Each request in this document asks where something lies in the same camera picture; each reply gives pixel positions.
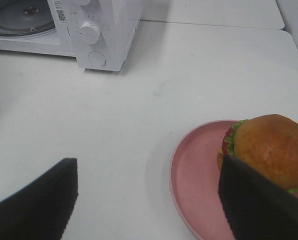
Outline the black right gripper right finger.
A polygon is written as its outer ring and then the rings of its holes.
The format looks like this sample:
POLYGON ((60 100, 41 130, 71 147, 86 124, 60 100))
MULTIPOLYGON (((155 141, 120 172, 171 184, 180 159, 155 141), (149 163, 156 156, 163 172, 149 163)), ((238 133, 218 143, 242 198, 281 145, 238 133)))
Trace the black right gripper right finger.
POLYGON ((237 240, 298 240, 298 197, 225 156, 218 195, 237 240))

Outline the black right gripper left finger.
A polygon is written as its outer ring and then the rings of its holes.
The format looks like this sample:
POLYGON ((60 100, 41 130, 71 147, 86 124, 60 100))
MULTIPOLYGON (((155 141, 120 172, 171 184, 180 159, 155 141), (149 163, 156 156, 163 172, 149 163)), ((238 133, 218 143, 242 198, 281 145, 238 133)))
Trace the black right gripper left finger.
POLYGON ((62 159, 0 201, 0 240, 61 239, 77 197, 77 160, 62 159))

